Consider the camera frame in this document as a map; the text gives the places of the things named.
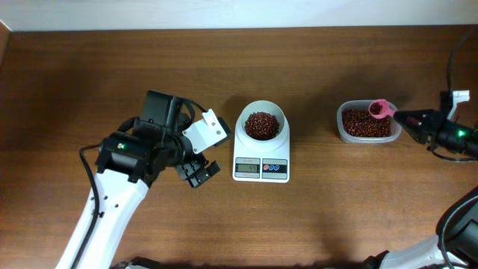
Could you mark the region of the pink measuring scoop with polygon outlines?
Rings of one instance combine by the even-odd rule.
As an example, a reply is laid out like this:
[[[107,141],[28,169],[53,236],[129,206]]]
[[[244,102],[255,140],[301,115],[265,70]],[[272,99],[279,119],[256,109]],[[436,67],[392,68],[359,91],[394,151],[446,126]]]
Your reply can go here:
[[[387,100],[377,99],[369,105],[368,112],[373,118],[381,120],[386,117],[393,117],[396,111]]]

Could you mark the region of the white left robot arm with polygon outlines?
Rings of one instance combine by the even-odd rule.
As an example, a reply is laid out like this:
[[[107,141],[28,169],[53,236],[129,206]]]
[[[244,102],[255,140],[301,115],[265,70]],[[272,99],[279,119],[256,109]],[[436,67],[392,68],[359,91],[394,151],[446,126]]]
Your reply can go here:
[[[168,167],[198,188],[220,171],[203,151],[229,139],[223,118],[166,125],[132,117],[100,144],[96,170],[84,168],[90,193],[58,268],[109,268],[132,215]]]

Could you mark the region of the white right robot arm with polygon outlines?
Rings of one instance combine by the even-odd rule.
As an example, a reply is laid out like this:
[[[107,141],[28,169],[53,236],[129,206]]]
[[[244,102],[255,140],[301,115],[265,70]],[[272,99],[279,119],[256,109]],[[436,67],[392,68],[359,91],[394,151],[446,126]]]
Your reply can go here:
[[[426,144],[430,152],[439,147],[464,158],[451,158],[434,153],[452,162],[477,160],[477,130],[455,123],[442,112],[421,111],[373,112],[375,118],[390,116],[415,141]],[[477,189],[465,194],[445,211],[439,220],[436,236],[408,249],[370,256],[362,268],[476,268],[477,267]]]

